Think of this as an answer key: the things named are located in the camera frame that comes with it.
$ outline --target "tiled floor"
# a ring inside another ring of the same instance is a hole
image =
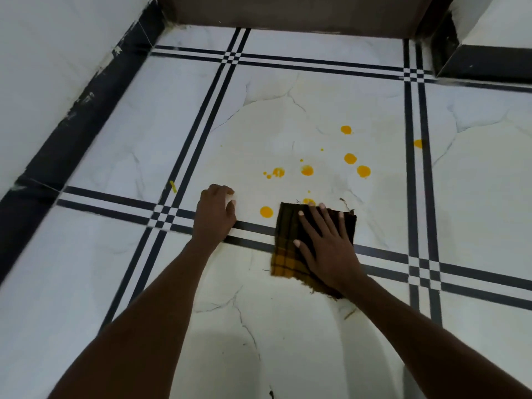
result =
[[[0,397],[46,396],[180,252],[213,182],[239,222],[172,397],[414,397],[380,332],[344,319],[352,304],[269,275],[279,203],[340,198],[370,275],[532,387],[532,93],[446,85],[429,61],[396,39],[167,33],[0,289]]]

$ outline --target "forearm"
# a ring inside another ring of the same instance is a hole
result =
[[[189,242],[91,342],[50,398],[167,398],[196,288],[211,251]]]
[[[353,275],[343,293],[389,340],[428,399],[532,397],[520,382],[370,277]]]

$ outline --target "cloth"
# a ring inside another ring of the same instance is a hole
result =
[[[270,274],[289,279],[293,277],[318,293],[327,294],[333,298],[342,298],[342,295],[338,291],[327,286],[309,269],[300,250],[294,245],[293,241],[299,239],[309,247],[312,255],[316,257],[316,251],[314,250],[312,240],[299,221],[299,211],[305,213],[307,221],[309,221],[310,225],[316,229],[318,234],[320,234],[316,221],[314,221],[307,205],[281,203],[275,228],[275,250],[271,258]],[[336,229],[338,229],[338,211],[329,208],[327,211],[329,212]],[[344,212],[344,218],[349,241],[353,243],[356,215],[351,210],[350,212]]]

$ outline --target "person's left hand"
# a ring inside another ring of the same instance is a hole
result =
[[[205,247],[214,250],[229,234],[235,225],[235,200],[231,200],[226,207],[226,195],[235,191],[229,186],[210,185],[201,192],[196,207],[192,239]]]

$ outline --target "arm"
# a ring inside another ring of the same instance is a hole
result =
[[[386,336],[428,399],[471,397],[532,398],[532,392],[429,318],[389,294],[367,276],[345,229],[343,213],[336,229],[323,204],[310,207],[321,235],[300,212],[316,258],[301,241],[310,269],[360,308]]]
[[[145,291],[80,354],[50,399],[168,398],[192,303],[209,256],[235,224],[227,186],[198,203],[192,239]]]

